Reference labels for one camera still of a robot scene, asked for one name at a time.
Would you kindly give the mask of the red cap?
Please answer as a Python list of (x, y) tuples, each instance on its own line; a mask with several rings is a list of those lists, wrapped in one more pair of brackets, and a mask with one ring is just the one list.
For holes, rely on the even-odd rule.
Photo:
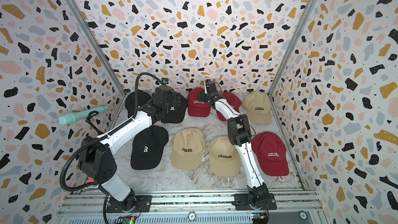
[(257, 156), (261, 170), (268, 176), (287, 176), (289, 166), (286, 146), (273, 132), (257, 134), (251, 141), (252, 150)]
[[(231, 92), (224, 92), (222, 95), (227, 100), (227, 102), (239, 113), (239, 107), (242, 104), (240, 98)], [(216, 111), (216, 113), (220, 121), (227, 121), (219, 111)]]
[(203, 88), (195, 88), (188, 94), (188, 115), (191, 117), (208, 117), (210, 115), (209, 103), (199, 101), (201, 92), (204, 92)]

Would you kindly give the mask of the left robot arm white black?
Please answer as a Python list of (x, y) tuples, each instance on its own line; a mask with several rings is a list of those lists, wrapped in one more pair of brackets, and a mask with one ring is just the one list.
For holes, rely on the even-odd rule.
[(125, 100), (128, 119), (113, 130), (101, 134), (97, 140), (92, 137), (82, 142), (79, 154), (80, 169), (98, 183), (99, 189), (128, 211), (135, 204), (134, 191), (117, 173), (115, 157), (120, 148), (132, 141), (134, 147), (144, 146), (145, 134), (155, 131), (152, 137), (168, 138), (166, 131), (155, 125), (182, 104), (181, 94), (171, 87), (161, 85), (152, 95), (135, 90)]

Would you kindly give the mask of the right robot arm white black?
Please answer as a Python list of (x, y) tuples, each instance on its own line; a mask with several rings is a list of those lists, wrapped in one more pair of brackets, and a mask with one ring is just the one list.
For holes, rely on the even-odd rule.
[(207, 102), (227, 120), (228, 138), (235, 146), (243, 164), (248, 187), (248, 201), (254, 209), (264, 209), (269, 197), (268, 188), (260, 175), (251, 145), (251, 125), (245, 114), (238, 113), (217, 90), (217, 83), (207, 79), (198, 100)]

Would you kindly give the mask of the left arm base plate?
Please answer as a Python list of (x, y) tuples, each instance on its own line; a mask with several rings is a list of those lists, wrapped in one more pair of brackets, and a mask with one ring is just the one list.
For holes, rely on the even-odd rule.
[(118, 202), (110, 198), (107, 203), (107, 213), (148, 213), (151, 207), (151, 195), (135, 195)]

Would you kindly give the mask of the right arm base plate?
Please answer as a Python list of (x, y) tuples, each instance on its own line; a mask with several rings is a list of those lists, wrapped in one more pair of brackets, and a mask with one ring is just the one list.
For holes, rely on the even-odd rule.
[[(235, 206), (235, 209), (237, 211), (255, 211), (255, 210), (257, 210), (257, 208), (253, 208), (250, 205), (249, 199), (248, 199), (248, 193), (235, 194), (232, 204)], [(267, 199), (267, 205), (262, 208), (259, 208), (259, 210), (264, 211), (264, 210), (266, 210), (266, 207), (268, 210), (276, 210), (277, 209), (276, 200), (272, 193), (269, 193), (269, 196)]]

